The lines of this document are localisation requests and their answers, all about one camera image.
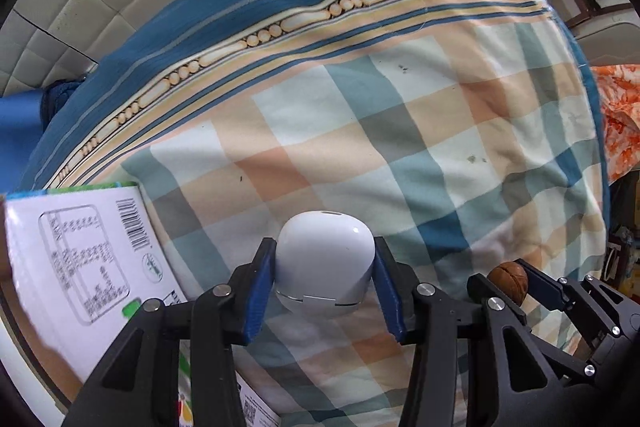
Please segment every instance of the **qr code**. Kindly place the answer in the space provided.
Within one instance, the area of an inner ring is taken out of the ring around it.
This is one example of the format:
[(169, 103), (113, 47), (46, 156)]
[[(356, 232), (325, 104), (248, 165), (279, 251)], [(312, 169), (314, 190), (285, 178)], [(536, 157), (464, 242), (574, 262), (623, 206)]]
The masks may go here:
[(255, 407), (249, 403), (248, 400), (244, 401), (244, 408), (242, 409), (246, 422), (253, 425), (255, 420)]

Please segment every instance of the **checkered bedsheet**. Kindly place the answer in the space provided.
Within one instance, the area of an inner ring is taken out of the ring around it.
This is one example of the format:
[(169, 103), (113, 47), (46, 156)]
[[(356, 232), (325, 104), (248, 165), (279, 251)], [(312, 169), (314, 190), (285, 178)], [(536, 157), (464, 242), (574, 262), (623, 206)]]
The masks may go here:
[[(544, 0), (262, 1), (170, 6), (54, 119), (23, 188), (139, 182), (191, 298), (318, 209), (367, 223), (457, 297), (518, 257), (552, 277), (598, 269), (597, 95)], [(570, 343), (565, 319), (525, 306), (537, 334)], [(332, 427), (397, 424), (412, 354), (372, 290), (332, 321), (272, 298), (234, 351), (284, 425)], [(462, 350), (457, 422), (465, 365)]]

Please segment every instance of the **silver bolt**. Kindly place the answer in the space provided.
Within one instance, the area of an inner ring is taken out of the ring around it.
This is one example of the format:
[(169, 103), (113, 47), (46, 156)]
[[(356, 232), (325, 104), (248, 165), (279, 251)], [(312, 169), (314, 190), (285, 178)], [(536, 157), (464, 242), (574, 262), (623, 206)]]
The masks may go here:
[(499, 297), (491, 297), (487, 304), (489, 304), (489, 308), (491, 308), (492, 310), (495, 310), (497, 312), (501, 311), (504, 309), (504, 301), (502, 299), (500, 299)]
[(157, 312), (160, 309), (162, 302), (160, 299), (149, 299), (142, 304), (142, 309), (145, 312)]
[(216, 297), (226, 297), (227, 295), (231, 295), (231, 286), (228, 284), (219, 284), (218, 286), (214, 286), (213, 295)]
[(420, 295), (424, 295), (425, 297), (431, 297), (434, 293), (436, 293), (435, 286), (433, 284), (429, 284), (428, 282), (418, 284), (416, 290)]

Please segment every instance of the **orange floral fabric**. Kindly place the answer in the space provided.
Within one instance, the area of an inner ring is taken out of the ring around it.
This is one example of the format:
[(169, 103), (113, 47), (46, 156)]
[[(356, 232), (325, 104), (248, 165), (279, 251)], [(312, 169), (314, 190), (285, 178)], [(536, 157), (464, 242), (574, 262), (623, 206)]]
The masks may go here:
[(591, 68), (604, 115), (609, 184), (640, 162), (640, 64)]

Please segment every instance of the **circular logo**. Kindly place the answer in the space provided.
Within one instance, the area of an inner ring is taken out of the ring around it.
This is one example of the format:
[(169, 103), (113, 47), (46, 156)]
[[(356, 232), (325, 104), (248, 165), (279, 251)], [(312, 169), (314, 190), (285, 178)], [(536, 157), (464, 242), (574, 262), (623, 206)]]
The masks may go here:
[(151, 282), (160, 282), (162, 280), (162, 267), (153, 254), (145, 253), (142, 256), (142, 270), (146, 278)]

